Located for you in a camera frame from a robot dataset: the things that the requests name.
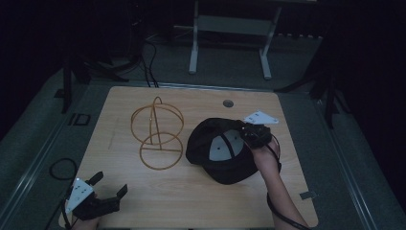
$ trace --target cap brim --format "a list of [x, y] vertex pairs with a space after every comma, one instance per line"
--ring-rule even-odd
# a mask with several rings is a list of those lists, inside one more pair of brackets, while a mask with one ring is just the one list
[[254, 160], [246, 159], [238, 167], [227, 169], [226, 167], [204, 167], [206, 173], [220, 184], [235, 184], [244, 180], [258, 171]]

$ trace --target round hole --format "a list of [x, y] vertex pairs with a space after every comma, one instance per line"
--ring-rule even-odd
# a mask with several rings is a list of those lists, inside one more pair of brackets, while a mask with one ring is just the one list
[[233, 107], [234, 103], [231, 100], [224, 100], [223, 105], [226, 107]]

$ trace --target black cable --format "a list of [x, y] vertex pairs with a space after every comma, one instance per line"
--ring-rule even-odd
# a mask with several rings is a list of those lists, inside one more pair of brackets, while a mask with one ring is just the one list
[[151, 61], [149, 62], [149, 66], [148, 66], [148, 67], [147, 67], [146, 61], [145, 61], [144, 58], [142, 57], [142, 61], [143, 61], [143, 65], [144, 65], [144, 71], [145, 71], [145, 74], [146, 74], [146, 79], [148, 78], [147, 74], [149, 74], [149, 76], [151, 77], [152, 82], [153, 82], [155, 88], [159, 88], [158, 81], [156, 81], [156, 79], [154, 78], [154, 76], [153, 76], [153, 74], [152, 74], [152, 63], [153, 63], [153, 61], [155, 60], [155, 57], [156, 57], [156, 46], [155, 46], [153, 43], [151, 43], [151, 42], [149, 42], [149, 41], [147, 41], [147, 40], [145, 40], [145, 43], [148, 44], [148, 45], [150, 45], [150, 46], [152, 46], [153, 51], [154, 51], [154, 52], [153, 52], [153, 55], [152, 55], [152, 58], [151, 58]]
[[[58, 163], [60, 163], [60, 162], [62, 162], [62, 161], [69, 161], [69, 162], [72, 163], [72, 165], [73, 165], [73, 167], [74, 167], [74, 173], [73, 173], [72, 176], [60, 177], [60, 176], [56, 176], [56, 175], [54, 174], [54, 167], [55, 167]], [[49, 168], [49, 174], [50, 174], [50, 176], [51, 176], [52, 178], [54, 178], [54, 179], [56, 179], [56, 180], [71, 180], [71, 182], [69, 183], [69, 187], [68, 187], [68, 189], [66, 190], [66, 194], [65, 194], [64, 198], [59, 202], [59, 204], [57, 205], [57, 207], [56, 207], [55, 210], [53, 211], [53, 213], [52, 213], [50, 219], [48, 220], [48, 223], [47, 223], [47, 225], [46, 225], [45, 228], [44, 228], [45, 230], [48, 230], [48, 229], [49, 229], [49, 227], [50, 227], [50, 225], [51, 225], [51, 222], [52, 222], [52, 220], [54, 219], [54, 217], [55, 217], [55, 215], [56, 215], [56, 212], [57, 212], [57, 210], [58, 210], [59, 208], [60, 208], [60, 210], [61, 210], [63, 219], [65, 220], [65, 228], [66, 228], [66, 229], [71, 229], [71, 228], [72, 228], [73, 225], [71, 225], [71, 224], [69, 223], [69, 219], [68, 219], [67, 216], [66, 216], [64, 207], [65, 207], [65, 200], [66, 200], [66, 198], [68, 198], [67, 196], [68, 196], [68, 194], [69, 194], [69, 192], [70, 192], [70, 189], [71, 189], [71, 187], [72, 187], [72, 185], [73, 185], [73, 183], [74, 183], [74, 181], [75, 181], [75, 176], [76, 176], [77, 172], [78, 172], [78, 165], [76, 164], [76, 162], [75, 162], [74, 160], [72, 160], [72, 159], [70, 159], [70, 158], [61, 158], [61, 159], [57, 160], [56, 162], [54, 162], [54, 163], [50, 166], [50, 168]]]
[[[281, 168], [282, 168], [282, 164], [281, 164], [281, 162], [280, 162], [280, 159], [281, 159], [281, 145], [279, 144], [279, 141], [278, 141], [278, 139], [274, 136], [274, 134], [271, 133], [271, 135], [272, 135], [272, 138], [275, 139], [275, 141], [276, 141], [276, 143], [277, 143], [278, 150], [279, 150], [279, 154], [276, 154], [275, 151], [269, 146], [269, 144], [264, 144], [264, 143], [263, 143], [263, 144], [264, 144], [264, 145], [272, 152], [272, 154], [274, 155], [274, 157], [275, 157], [275, 159], [277, 160], [277, 163], [278, 163], [278, 170], [279, 170], [279, 172], [280, 172], [280, 171], [281, 171]], [[280, 212], [278, 212], [278, 210], [277, 210], [277, 209], [275, 208], [275, 206], [272, 204], [272, 201], [271, 201], [271, 199], [270, 199], [270, 197], [269, 197], [269, 194], [266, 195], [266, 201], [267, 201], [268, 206], [269, 206], [269, 208], [271, 209], [271, 211], [272, 211], [279, 219], [281, 219], [282, 221], [284, 221], [284, 222], [286, 222], [286, 223], [292, 225], [293, 227], [295, 227], [295, 228], [297, 228], [297, 229], [300, 229], [300, 230], [309, 230], [309, 228], [307, 228], [307, 227], [301, 225], [300, 223], [298, 223], [298, 222], [296, 222], [296, 221], [294, 221], [294, 220], [292, 220], [292, 219], [290, 219], [290, 218], [285, 217], [285, 216], [282, 215]]]
[[116, 73], [117, 73], [119, 76], [122, 77], [122, 76], [128, 74], [129, 72], [135, 70], [136, 68], [138, 68], [138, 67], [140, 66], [140, 64], [141, 64], [141, 58], [139, 57], [137, 63], [136, 63], [134, 66], [132, 66], [130, 69], [127, 69], [125, 72], [117, 71]]
[[301, 225], [300, 223], [285, 217], [284, 215], [282, 215], [280, 212], [278, 212], [278, 210], [275, 208], [275, 206], [272, 204], [271, 198], [269, 198], [269, 194], [266, 195], [266, 201], [268, 202], [268, 206], [271, 209], [271, 211], [281, 220], [283, 220], [284, 222], [289, 223], [290, 225], [292, 225], [293, 227], [300, 229], [300, 230], [310, 230], [308, 227], [305, 227], [303, 225]]
[[148, 87], [151, 87], [150, 83], [149, 83], [149, 79], [148, 79], [148, 74], [147, 74], [147, 65], [146, 65], [146, 61], [144, 60], [144, 57], [141, 57], [141, 62], [144, 65], [144, 75], [146, 77], [146, 82], [148, 84]]
[[114, 73], [120, 73], [124, 70], [127, 70], [127, 72], [130, 72], [131, 70], [137, 68], [137, 66], [140, 64], [140, 58], [139, 57], [132, 57], [128, 63], [119, 65], [119, 66], [114, 66], [111, 68], [107, 68], [108, 70], [113, 71]]

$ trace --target hand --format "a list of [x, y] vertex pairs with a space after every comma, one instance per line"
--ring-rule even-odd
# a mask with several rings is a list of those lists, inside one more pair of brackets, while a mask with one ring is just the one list
[[[277, 155], [280, 155], [280, 148], [278, 147], [278, 143], [274, 138], [272, 138], [271, 142], [268, 143], [268, 146]], [[251, 149], [251, 152], [254, 155], [254, 161], [257, 168], [261, 173], [269, 172], [279, 174], [278, 161], [268, 147], [264, 146], [258, 149]]]
[[81, 220], [79, 218], [74, 217], [73, 219], [73, 227], [72, 230], [96, 230], [99, 225], [99, 221], [101, 217], [93, 218], [89, 220]]

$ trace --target copper wire frame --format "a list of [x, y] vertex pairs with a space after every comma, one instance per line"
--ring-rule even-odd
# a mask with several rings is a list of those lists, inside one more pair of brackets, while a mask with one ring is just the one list
[[[137, 117], [137, 115], [138, 115], [141, 111], [143, 111], [144, 109], [147, 109], [147, 108], [151, 108], [150, 113], [149, 113], [149, 135], [148, 135], [148, 137], [147, 137], [146, 139], [142, 140], [140, 137], [138, 137], [138, 136], [135, 134], [133, 126], [134, 126], [134, 124], [135, 124], [135, 118]], [[172, 133], [165, 132], [165, 131], [160, 131], [159, 125], [158, 125], [158, 118], [157, 118], [157, 115], [156, 115], [156, 108], [160, 108], [160, 109], [164, 109], [164, 110], [166, 110], [166, 111], [169, 111], [169, 112], [171, 112], [172, 114], [174, 114], [177, 118], [179, 118], [179, 120], [181, 121], [181, 124], [182, 124], [182, 125], [181, 125], [181, 127], [179, 128], [179, 131], [178, 131], [176, 134], [172, 134]], [[155, 123], [156, 132], [152, 132], [152, 122]], [[135, 110], [135, 112], [131, 115], [131, 132], [132, 132], [132, 135], [135, 137], [135, 139], [137, 139], [138, 141], [140, 141], [140, 142], [142, 143], [141, 146], [140, 146], [140, 158], [141, 158], [141, 161], [142, 161], [148, 168], [153, 169], [153, 170], [157, 170], [157, 171], [166, 170], [166, 169], [169, 169], [169, 168], [173, 167], [174, 165], [176, 165], [176, 164], [179, 162], [179, 160], [182, 158], [182, 154], [183, 154], [183, 145], [182, 145], [182, 141], [179, 139], [178, 136], [179, 136], [180, 132], [182, 131], [184, 124], [185, 124], [185, 122], [184, 122], [184, 118], [183, 118], [182, 112], [181, 112], [178, 108], [176, 108], [175, 106], [173, 106], [173, 105], [171, 105], [171, 104], [162, 103], [162, 99], [161, 99], [160, 97], [156, 97], [156, 98], [153, 100], [153, 103], [152, 103], [152, 104], [147, 105], [147, 106], [143, 106], [143, 107], [141, 107], [141, 108]], [[169, 136], [171, 136], [171, 138], [169, 138], [168, 140], [162, 142], [161, 135], [163, 135], [163, 134], [169, 135]], [[154, 137], [154, 136], [157, 136], [157, 137], [158, 137], [158, 142], [157, 142], [157, 143], [154, 143], [154, 142], [153, 142], [153, 138], [152, 138], [152, 137]], [[176, 139], [176, 140], [179, 142], [179, 144], [180, 144], [180, 149], [164, 149], [164, 148], [163, 148], [163, 145], [164, 145], [164, 144], [166, 144], [166, 143], [168, 143], [168, 142], [171, 142], [171, 141], [173, 141], [174, 139]], [[165, 167], [153, 167], [153, 166], [149, 165], [149, 164], [146, 162], [146, 160], [144, 159], [144, 157], [143, 157], [143, 150], [160, 150], [160, 151], [175, 151], [175, 152], [179, 151], [180, 154], [179, 154], [179, 157], [175, 160], [175, 162], [172, 163], [172, 164], [169, 165], [169, 166], [165, 166]]]

